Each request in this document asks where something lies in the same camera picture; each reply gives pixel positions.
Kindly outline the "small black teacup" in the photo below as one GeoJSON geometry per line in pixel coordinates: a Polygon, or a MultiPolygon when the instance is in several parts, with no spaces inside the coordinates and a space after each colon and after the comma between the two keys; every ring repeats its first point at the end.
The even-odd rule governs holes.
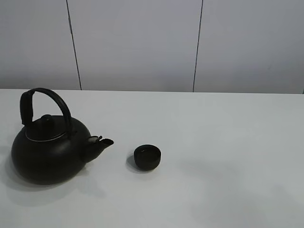
{"type": "Polygon", "coordinates": [[[133,152],[134,162],[142,171],[151,171],[157,168],[161,161],[161,151],[158,147],[145,144],[137,147],[133,152]]]}

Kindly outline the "black round teapot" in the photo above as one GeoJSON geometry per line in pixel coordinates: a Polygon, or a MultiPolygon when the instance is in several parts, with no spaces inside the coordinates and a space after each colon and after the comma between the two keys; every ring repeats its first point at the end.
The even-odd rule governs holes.
{"type": "Polygon", "coordinates": [[[23,128],[13,141],[11,160],[19,175],[34,184],[67,181],[114,143],[92,136],[81,121],[71,116],[65,101],[50,89],[24,92],[19,107],[23,128]],[[33,120],[35,92],[50,97],[62,115],[46,114],[33,120]]]}

